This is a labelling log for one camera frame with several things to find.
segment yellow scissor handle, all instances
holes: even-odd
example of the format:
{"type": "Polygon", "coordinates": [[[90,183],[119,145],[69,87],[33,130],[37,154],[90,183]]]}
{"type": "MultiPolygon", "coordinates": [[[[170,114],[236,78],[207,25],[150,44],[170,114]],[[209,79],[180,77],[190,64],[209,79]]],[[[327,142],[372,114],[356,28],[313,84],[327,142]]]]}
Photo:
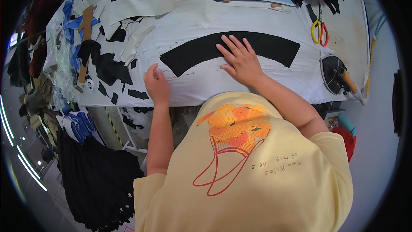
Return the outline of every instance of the yellow scissor handle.
{"type": "Polygon", "coordinates": [[[319,20],[316,20],[313,24],[312,24],[312,28],[310,29],[310,33],[312,35],[312,40],[314,41],[314,43],[319,44],[321,42],[321,25],[322,23],[319,20]],[[318,40],[315,39],[315,35],[313,34],[313,31],[315,29],[316,24],[318,24],[318,40]]]}

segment orange print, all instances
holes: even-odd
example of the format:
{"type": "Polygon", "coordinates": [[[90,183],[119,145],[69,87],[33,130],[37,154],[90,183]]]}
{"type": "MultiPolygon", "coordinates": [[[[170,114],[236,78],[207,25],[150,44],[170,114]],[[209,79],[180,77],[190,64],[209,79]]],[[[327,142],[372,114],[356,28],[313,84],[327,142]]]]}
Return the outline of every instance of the orange print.
{"type": "Polygon", "coordinates": [[[212,162],[193,181],[193,186],[209,186],[208,196],[223,193],[239,175],[250,154],[256,150],[266,139],[270,132],[270,116],[265,108],[260,105],[246,104],[243,106],[226,104],[220,106],[216,111],[206,114],[197,121],[197,125],[207,120],[209,134],[214,157],[212,162]],[[243,156],[239,163],[234,163],[234,168],[223,176],[217,178],[218,159],[223,153],[241,154],[243,156]],[[214,177],[206,173],[209,168],[215,168],[214,177]],[[208,180],[210,182],[199,184],[197,181],[208,180]]]}

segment yellow black tape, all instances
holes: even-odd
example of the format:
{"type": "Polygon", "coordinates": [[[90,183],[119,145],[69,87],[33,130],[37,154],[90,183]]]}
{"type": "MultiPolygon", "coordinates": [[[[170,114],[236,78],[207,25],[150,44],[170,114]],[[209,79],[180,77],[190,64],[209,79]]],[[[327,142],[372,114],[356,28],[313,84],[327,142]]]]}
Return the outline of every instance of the yellow black tape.
{"type": "Polygon", "coordinates": [[[113,131],[115,132],[116,137],[119,139],[120,146],[123,148],[123,143],[121,142],[120,136],[119,136],[119,134],[118,134],[117,131],[116,131],[115,125],[113,124],[112,119],[110,118],[109,111],[107,111],[107,108],[106,108],[106,107],[104,107],[104,109],[105,109],[105,111],[106,111],[107,117],[109,118],[110,124],[111,124],[112,127],[113,127],[113,131]]]}

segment fluorescent light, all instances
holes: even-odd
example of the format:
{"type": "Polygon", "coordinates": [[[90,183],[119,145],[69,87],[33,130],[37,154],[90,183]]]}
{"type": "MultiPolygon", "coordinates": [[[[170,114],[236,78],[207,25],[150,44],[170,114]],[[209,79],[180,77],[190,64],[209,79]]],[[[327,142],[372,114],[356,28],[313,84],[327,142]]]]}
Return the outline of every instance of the fluorescent light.
{"type": "Polygon", "coordinates": [[[23,162],[23,160],[21,159],[20,155],[18,154],[18,159],[21,161],[21,163],[23,164],[23,166],[26,168],[27,172],[34,178],[34,180],[36,180],[36,182],[44,189],[44,191],[47,191],[47,189],[44,187],[44,185],[42,185],[42,183],[40,183],[40,181],[34,177],[33,173],[30,172],[30,170],[28,169],[28,167],[26,166],[26,164],[23,162]]]}
{"type": "Polygon", "coordinates": [[[24,161],[27,163],[27,165],[30,167],[30,169],[33,171],[33,174],[36,174],[37,178],[40,179],[40,176],[34,171],[34,169],[31,167],[30,163],[27,161],[26,157],[24,157],[23,152],[21,152],[21,149],[18,145],[16,145],[18,151],[20,152],[21,156],[23,157],[24,161]]]}
{"type": "Polygon", "coordinates": [[[14,135],[13,135],[13,133],[12,133],[12,130],[10,129],[10,126],[9,126],[9,122],[7,121],[6,111],[4,111],[3,97],[1,96],[1,94],[0,94],[0,100],[1,100],[1,109],[2,109],[3,115],[4,115],[4,120],[6,120],[6,124],[7,124],[7,127],[8,127],[8,129],[9,129],[10,135],[11,135],[12,138],[14,139],[14,135]]]}
{"type": "Polygon", "coordinates": [[[6,132],[6,134],[7,134],[7,138],[9,139],[9,142],[10,142],[10,144],[12,145],[12,147],[14,146],[14,144],[13,144],[13,142],[12,142],[12,139],[10,138],[10,135],[9,135],[9,132],[7,131],[7,128],[6,128],[6,125],[5,125],[5,122],[4,122],[4,119],[3,119],[3,112],[0,110],[0,112],[1,112],[1,121],[3,122],[3,128],[4,128],[4,131],[6,132]]]}

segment red garment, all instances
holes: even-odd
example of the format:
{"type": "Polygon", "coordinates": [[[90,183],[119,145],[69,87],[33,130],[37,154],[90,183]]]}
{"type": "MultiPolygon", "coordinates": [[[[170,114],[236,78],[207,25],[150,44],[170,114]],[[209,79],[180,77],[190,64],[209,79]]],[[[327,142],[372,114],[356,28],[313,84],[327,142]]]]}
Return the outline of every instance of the red garment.
{"type": "Polygon", "coordinates": [[[40,72],[43,71],[43,65],[47,57],[47,45],[44,44],[40,45],[34,52],[33,52],[33,59],[30,62],[30,67],[28,69],[29,74],[33,78],[38,78],[40,72]]]}
{"type": "MultiPolygon", "coordinates": [[[[46,25],[60,7],[63,0],[34,0],[24,21],[24,32],[28,36],[46,29],[46,25]]],[[[38,36],[29,39],[31,44],[36,44],[38,36]]]]}
{"type": "Polygon", "coordinates": [[[351,157],[353,155],[353,150],[355,149],[355,144],[356,144],[356,136],[352,137],[351,133],[340,129],[339,127],[335,126],[332,129],[333,133],[338,133],[342,135],[343,140],[345,141],[345,148],[346,148],[346,154],[348,155],[348,162],[351,161],[351,157]]]}

